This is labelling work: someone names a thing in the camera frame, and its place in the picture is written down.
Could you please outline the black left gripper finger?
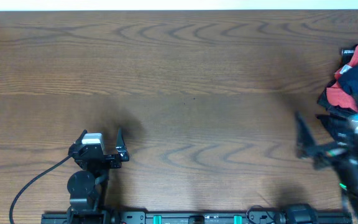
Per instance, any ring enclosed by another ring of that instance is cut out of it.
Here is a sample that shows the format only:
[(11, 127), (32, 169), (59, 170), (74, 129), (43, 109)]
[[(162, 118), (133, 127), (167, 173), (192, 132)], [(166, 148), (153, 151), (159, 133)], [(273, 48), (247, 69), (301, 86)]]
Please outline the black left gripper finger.
[(87, 134), (88, 131), (86, 129), (83, 130), (83, 132), (80, 134), (80, 136), (78, 137), (78, 139), (74, 142), (75, 145), (80, 145), (82, 144), (82, 139), (84, 138), (85, 134)]
[(124, 142), (124, 138), (122, 135), (122, 129), (119, 128), (117, 132), (117, 138), (116, 138), (116, 150), (117, 154), (120, 157), (121, 162), (128, 162), (129, 161), (129, 153), (127, 151), (126, 144)]

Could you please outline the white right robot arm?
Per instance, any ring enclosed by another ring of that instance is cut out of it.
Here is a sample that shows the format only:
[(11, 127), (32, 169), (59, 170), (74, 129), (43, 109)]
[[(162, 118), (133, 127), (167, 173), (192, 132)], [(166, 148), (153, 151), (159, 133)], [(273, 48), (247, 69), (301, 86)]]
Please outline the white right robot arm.
[(343, 206), (350, 202), (358, 221), (358, 114), (345, 120), (342, 128), (333, 127), (333, 142), (318, 145), (299, 113), (295, 113), (296, 153), (311, 158), (315, 170), (332, 168), (338, 176)]

